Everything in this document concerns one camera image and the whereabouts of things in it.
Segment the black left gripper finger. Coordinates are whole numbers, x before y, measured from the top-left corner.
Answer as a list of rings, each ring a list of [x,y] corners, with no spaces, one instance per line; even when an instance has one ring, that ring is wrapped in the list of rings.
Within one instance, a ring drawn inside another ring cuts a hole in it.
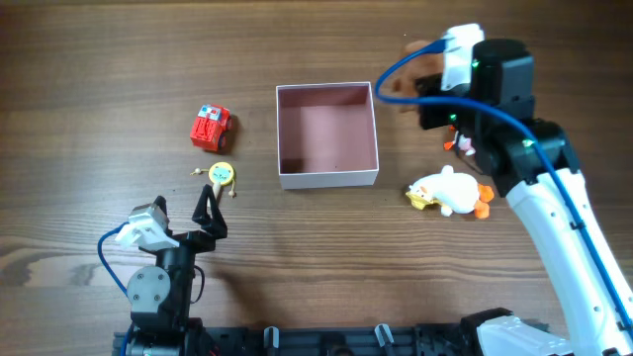
[[[192,221],[212,238],[227,238],[227,225],[220,211],[213,187],[209,184],[202,189],[194,210]]]
[[[164,232],[169,231],[169,218],[167,216],[166,199],[162,196],[157,196],[151,204],[153,220],[161,227]]]

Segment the yellow rattle drum toy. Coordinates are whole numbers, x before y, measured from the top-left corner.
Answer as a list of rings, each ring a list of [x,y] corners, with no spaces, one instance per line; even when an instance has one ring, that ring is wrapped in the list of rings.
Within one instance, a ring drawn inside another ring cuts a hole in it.
[[[190,173],[190,175],[195,176],[202,175],[204,173],[208,175],[208,178],[212,183],[212,190],[217,203],[221,200],[223,188],[226,186],[229,186],[227,194],[231,198],[236,196],[235,170],[229,163],[217,162],[209,168],[197,167]]]

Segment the brown plush bear toy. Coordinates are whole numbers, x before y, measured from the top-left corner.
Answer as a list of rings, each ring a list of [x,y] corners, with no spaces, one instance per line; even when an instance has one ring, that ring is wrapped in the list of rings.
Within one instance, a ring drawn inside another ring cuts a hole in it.
[[[415,41],[406,44],[401,50],[401,58],[404,58],[424,47],[430,45],[430,41]],[[394,79],[392,84],[392,90],[396,93],[400,93],[404,97],[417,97],[415,81],[420,78],[433,76],[443,73],[444,69],[444,57],[443,54],[425,54],[417,58],[412,59],[406,63],[399,74]],[[416,105],[400,105],[399,111],[401,113],[411,112],[416,110]]]

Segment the white pink duck figurine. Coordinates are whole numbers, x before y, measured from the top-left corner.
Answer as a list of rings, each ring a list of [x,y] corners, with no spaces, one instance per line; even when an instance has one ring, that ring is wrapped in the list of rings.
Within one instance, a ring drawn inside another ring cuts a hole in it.
[[[451,141],[443,143],[443,149],[448,151],[451,149],[458,149],[463,151],[466,156],[472,156],[476,153],[476,149],[472,146],[472,140],[459,132],[454,126],[449,127],[449,132],[454,134]]]

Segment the red toy fire truck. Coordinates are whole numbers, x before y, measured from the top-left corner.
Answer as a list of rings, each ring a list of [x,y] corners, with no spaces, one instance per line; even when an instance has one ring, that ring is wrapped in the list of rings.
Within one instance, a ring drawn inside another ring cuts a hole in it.
[[[194,146],[218,152],[226,147],[227,133],[232,128],[230,111],[222,106],[206,104],[197,114],[190,132]]]

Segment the white plush duck orange feet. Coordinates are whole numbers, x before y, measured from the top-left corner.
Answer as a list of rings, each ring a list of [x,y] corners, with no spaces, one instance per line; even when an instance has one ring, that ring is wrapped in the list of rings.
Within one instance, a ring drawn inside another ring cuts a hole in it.
[[[451,165],[445,165],[439,173],[422,177],[409,185],[406,197],[414,208],[421,211],[427,206],[438,205],[444,217],[454,213],[473,214],[483,220],[490,216],[489,202],[495,193],[491,186],[479,183],[472,175],[455,172]]]

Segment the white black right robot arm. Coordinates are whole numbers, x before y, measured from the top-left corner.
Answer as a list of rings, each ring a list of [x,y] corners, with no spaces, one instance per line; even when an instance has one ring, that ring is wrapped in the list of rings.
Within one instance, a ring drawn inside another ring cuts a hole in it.
[[[519,217],[563,309],[560,338],[508,311],[467,317],[462,332],[482,355],[628,355],[632,292],[600,230],[586,181],[562,128],[538,119],[533,58],[516,40],[442,39],[407,63],[425,129],[453,126],[480,170]]]

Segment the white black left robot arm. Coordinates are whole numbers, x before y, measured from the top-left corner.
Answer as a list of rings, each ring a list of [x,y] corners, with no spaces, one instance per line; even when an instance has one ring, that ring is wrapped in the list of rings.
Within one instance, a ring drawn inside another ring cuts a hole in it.
[[[166,200],[132,210],[117,236],[121,245],[135,245],[155,257],[155,263],[137,270],[129,279],[126,295],[132,324],[119,353],[144,355],[219,355],[221,349],[198,317],[190,316],[196,276],[204,277],[196,256],[212,252],[227,237],[227,225],[217,202],[218,190],[206,185],[192,221],[199,227],[175,234],[168,227]]]

